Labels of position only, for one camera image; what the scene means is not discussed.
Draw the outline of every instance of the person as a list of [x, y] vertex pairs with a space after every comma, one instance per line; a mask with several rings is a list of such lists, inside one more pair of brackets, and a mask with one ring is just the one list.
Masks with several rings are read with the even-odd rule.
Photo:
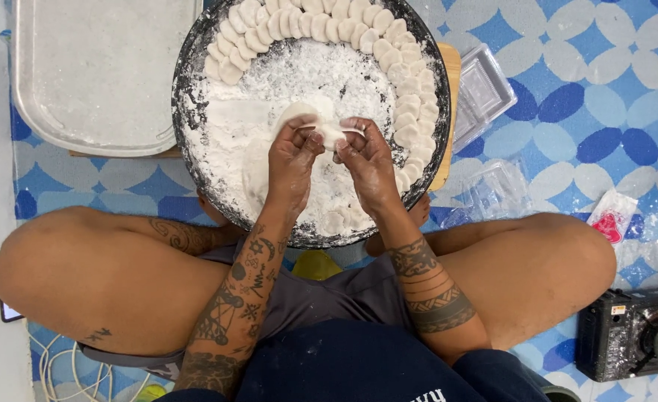
[[380, 256], [324, 281], [282, 267], [323, 139], [296, 117], [269, 151], [269, 191], [244, 235], [85, 207], [23, 224], [0, 250], [0, 297], [85, 355], [176, 380], [172, 401], [547, 401], [508, 348], [613, 281], [602, 234], [537, 214], [423, 235], [374, 122], [338, 142]]

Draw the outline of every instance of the navy shirt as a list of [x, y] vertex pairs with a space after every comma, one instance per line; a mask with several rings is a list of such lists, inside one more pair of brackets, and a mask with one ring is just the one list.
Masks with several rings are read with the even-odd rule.
[[[257, 344], [238, 401], [549, 402], [513, 355], [481, 350], [453, 367], [404, 329], [351, 320], [277, 334]], [[213, 390], [156, 402], [225, 402]]]

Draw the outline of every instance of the gray shorts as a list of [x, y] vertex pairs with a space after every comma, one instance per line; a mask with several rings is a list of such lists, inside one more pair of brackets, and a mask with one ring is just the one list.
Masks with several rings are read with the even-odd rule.
[[[231, 265], [243, 243], [242, 240], [200, 255], [200, 258]], [[396, 325], [415, 333], [396, 273], [388, 255], [384, 254], [364, 268], [349, 269], [321, 281], [298, 278], [286, 268], [280, 268], [268, 300], [260, 339], [331, 318]], [[178, 377], [185, 354], [181, 349], [162, 356], [123, 355], [81, 343], [79, 348], [92, 360], [137, 367], [168, 380]]]

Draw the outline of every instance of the white cable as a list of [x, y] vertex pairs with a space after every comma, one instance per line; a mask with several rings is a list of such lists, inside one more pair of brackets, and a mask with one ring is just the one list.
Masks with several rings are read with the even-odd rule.
[[[41, 382], [41, 388], [44, 392], [44, 396], [46, 397], [46, 402], [60, 402], [60, 401], [65, 401], [67, 399], [71, 399], [75, 396], [79, 396], [80, 394], [83, 394], [90, 402], [101, 402], [98, 399], [96, 399], [96, 396], [98, 395], [98, 388], [101, 385], [101, 383], [108, 378], [109, 384], [108, 384], [108, 402], [112, 402], [112, 392], [113, 392], [113, 372], [112, 372], [112, 365], [106, 364], [106, 363], [101, 363], [99, 368], [98, 368], [98, 375], [96, 377], [96, 382], [91, 384], [88, 387], [82, 388], [83, 384], [81, 384], [80, 380], [78, 379], [78, 373], [76, 371], [76, 352], [78, 350], [78, 343], [74, 342], [73, 349], [70, 349], [68, 351], [62, 351], [54, 355], [51, 359], [50, 357], [50, 351], [49, 349], [51, 348], [51, 345], [54, 344], [60, 338], [61, 335], [56, 335], [51, 342], [49, 342], [48, 345], [43, 345], [41, 342], [39, 342], [36, 338], [34, 338], [34, 335], [31, 335], [29, 333], [29, 338], [36, 342], [41, 348], [43, 349], [43, 352], [41, 353], [40, 359], [39, 359], [39, 377], [40, 377], [40, 382]], [[66, 396], [64, 398], [58, 398], [56, 395], [56, 389], [54, 388], [53, 385], [53, 379], [52, 379], [52, 365], [54, 363], [54, 360], [58, 358], [61, 355], [64, 355], [66, 353], [71, 353], [71, 370], [73, 372], [73, 379], [76, 383], [76, 386], [78, 387], [79, 391], [74, 393], [71, 396]], [[101, 377], [101, 374], [103, 373], [103, 368], [107, 368], [107, 372], [105, 376]], [[146, 379], [143, 380], [143, 382], [140, 384], [140, 387], [138, 388], [138, 391], [135, 392], [135, 395], [130, 399], [129, 402], [134, 402], [137, 397], [140, 395], [140, 392], [143, 390], [143, 388], [146, 386], [148, 380], [150, 379], [150, 373], [146, 375]], [[93, 394], [90, 395], [86, 391], [94, 388]]]

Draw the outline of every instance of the hand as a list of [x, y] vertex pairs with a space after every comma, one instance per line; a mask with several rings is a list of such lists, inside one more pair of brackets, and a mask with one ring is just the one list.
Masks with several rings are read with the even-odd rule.
[[361, 207], [374, 220], [385, 211], [396, 207], [403, 209], [396, 188], [391, 149], [376, 123], [371, 119], [351, 117], [340, 124], [364, 132], [364, 138], [358, 134], [348, 135], [348, 141], [337, 142], [337, 154], [354, 179]]
[[315, 114], [290, 119], [270, 147], [270, 188], [265, 205], [288, 207], [293, 220], [307, 206], [312, 165], [317, 155], [325, 151], [324, 139], [319, 133], [297, 129], [316, 121]]

